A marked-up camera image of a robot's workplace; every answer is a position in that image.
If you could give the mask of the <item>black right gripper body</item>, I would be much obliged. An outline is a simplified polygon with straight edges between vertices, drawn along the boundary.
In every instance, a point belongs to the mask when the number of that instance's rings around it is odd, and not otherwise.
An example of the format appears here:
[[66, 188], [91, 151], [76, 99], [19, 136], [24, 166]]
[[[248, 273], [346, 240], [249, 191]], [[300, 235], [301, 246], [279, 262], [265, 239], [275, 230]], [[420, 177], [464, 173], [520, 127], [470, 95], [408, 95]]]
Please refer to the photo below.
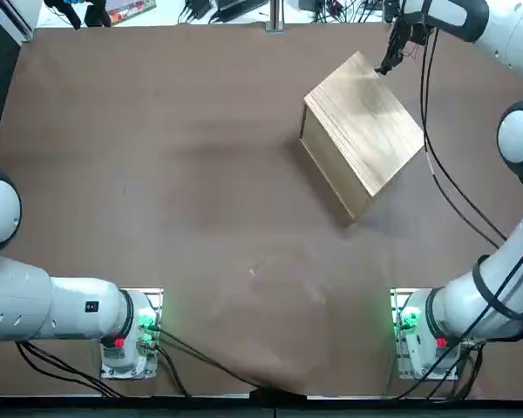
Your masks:
[[431, 24], [423, 21], [407, 23], [399, 14], [392, 15], [391, 22], [393, 26], [389, 36], [390, 44], [406, 44], [407, 42], [425, 44], [435, 30]]

